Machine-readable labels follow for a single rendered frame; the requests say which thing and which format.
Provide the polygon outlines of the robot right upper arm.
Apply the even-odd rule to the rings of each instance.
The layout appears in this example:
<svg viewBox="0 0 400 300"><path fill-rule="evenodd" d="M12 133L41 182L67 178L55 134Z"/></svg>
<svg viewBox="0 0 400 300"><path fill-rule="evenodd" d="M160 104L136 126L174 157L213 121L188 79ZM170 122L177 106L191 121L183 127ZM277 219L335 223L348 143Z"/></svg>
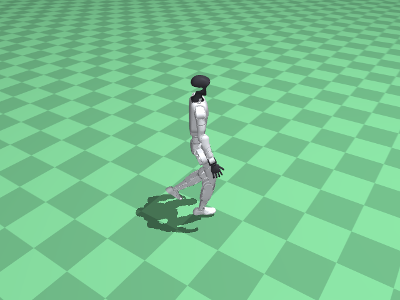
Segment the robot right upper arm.
<svg viewBox="0 0 400 300"><path fill-rule="evenodd" d="M197 137L201 143L201 138L207 136L204 132L206 130L206 111L202 106L196 107L194 112L196 124L197 124Z"/></svg>

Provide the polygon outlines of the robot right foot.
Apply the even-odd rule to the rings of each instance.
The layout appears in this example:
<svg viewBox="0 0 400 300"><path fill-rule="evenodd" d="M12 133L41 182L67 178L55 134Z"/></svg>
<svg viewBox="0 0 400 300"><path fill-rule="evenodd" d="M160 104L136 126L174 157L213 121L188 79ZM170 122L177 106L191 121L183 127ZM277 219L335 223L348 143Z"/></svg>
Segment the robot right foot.
<svg viewBox="0 0 400 300"><path fill-rule="evenodd" d="M215 212L216 212L216 209L214 207L205 207L203 211L200 211L199 207L196 207L193 210L194 215L201 215L201 214L209 215L209 214L214 214Z"/></svg>

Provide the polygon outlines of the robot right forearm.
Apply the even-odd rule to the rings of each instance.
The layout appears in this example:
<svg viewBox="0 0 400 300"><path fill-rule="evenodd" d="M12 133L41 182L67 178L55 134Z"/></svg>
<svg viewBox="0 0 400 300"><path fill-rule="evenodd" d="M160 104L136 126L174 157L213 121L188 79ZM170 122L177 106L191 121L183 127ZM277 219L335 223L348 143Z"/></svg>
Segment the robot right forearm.
<svg viewBox="0 0 400 300"><path fill-rule="evenodd" d="M213 163L215 163L215 160L214 160L214 155L213 155L213 153L211 152L212 150L211 150L211 145L210 145L210 143L209 143L209 137L208 136L203 136L202 138L201 138L201 149L203 149L203 151L204 151L204 153L205 153L205 156L207 157L207 159L209 160L209 163L210 164L213 164Z"/></svg>

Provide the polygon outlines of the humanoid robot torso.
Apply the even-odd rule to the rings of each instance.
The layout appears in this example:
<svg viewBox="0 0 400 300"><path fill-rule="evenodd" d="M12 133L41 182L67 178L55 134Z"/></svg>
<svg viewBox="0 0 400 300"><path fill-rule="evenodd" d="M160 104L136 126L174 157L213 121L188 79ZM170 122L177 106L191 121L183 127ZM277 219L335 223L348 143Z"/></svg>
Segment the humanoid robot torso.
<svg viewBox="0 0 400 300"><path fill-rule="evenodd" d="M194 94L191 97L193 97L193 96L194 96ZM207 124L207 120L208 120L208 116L209 116L209 109L208 109L208 104L207 104L204 96L202 96L204 98L203 102L201 102L202 98L199 99L198 102L192 102L191 97L189 98L189 130L190 130L190 135L192 136L192 139L190 142L190 147L191 147L191 152L196 156L196 151L198 149L201 149L202 144L198 140L197 124L196 124L194 112L196 110L196 107L202 106L204 108L204 110L206 111L206 124ZM202 151L203 151L203 149L202 149Z"/></svg>

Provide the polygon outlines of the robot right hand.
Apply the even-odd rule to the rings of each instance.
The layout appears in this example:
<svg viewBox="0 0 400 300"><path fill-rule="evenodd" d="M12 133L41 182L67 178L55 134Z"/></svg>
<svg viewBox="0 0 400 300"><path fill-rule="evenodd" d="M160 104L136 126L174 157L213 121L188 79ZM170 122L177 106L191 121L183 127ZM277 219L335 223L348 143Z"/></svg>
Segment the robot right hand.
<svg viewBox="0 0 400 300"><path fill-rule="evenodd" d="M222 170L224 170L224 168L222 168L221 166L219 166L219 165L217 164L215 157L214 157L214 160L215 160L215 163L213 163L213 164L210 164L210 163L209 163L209 160L207 160L207 161L208 161L209 165L211 166L211 172L212 172L213 178L215 178L214 173L215 173L215 175L216 175L216 178L218 178L218 176L220 177L219 172L221 173L221 175L223 175L222 172L221 172L221 170L220 170L220 168L221 168ZM217 175L217 174L218 174L218 175Z"/></svg>

